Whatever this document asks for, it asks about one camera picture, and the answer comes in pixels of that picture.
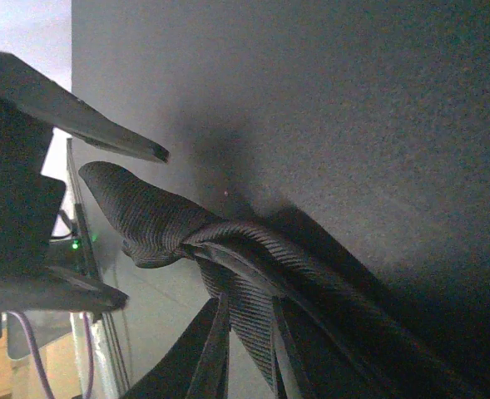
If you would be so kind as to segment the black necktie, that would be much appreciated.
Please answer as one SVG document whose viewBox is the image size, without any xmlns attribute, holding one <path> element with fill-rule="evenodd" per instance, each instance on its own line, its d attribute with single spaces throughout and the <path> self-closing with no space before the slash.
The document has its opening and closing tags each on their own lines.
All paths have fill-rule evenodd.
<svg viewBox="0 0 490 399">
<path fill-rule="evenodd" d="M 79 175 L 137 267 L 193 260 L 210 295 L 127 397 L 227 397 L 234 333 L 278 398 L 490 398 L 490 367 L 427 345 L 340 245 L 318 257 L 109 162 L 88 163 Z"/>
</svg>

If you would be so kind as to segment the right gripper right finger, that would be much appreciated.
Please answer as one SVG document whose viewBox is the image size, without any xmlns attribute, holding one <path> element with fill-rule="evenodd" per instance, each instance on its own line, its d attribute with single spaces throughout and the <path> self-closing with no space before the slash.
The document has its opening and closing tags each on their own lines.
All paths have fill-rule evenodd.
<svg viewBox="0 0 490 399">
<path fill-rule="evenodd" d="M 61 267 L 0 274 L 0 313 L 27 310 L 103 313 L 123 309 L 128 295 Z"/>
</svg>

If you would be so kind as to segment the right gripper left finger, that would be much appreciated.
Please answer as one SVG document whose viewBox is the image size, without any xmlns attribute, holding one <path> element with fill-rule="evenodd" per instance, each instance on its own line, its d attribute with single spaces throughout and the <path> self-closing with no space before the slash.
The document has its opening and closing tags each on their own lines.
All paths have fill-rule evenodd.
<svg viewBox="0 0 490 399">
<path fill-rule="evenodd" d="M 8 52 L 0 52 L 0 98 L 100 150 L 155 163 L 169 161 L 170 153 L 162 145 L 107 119 Z"/>
</svg>

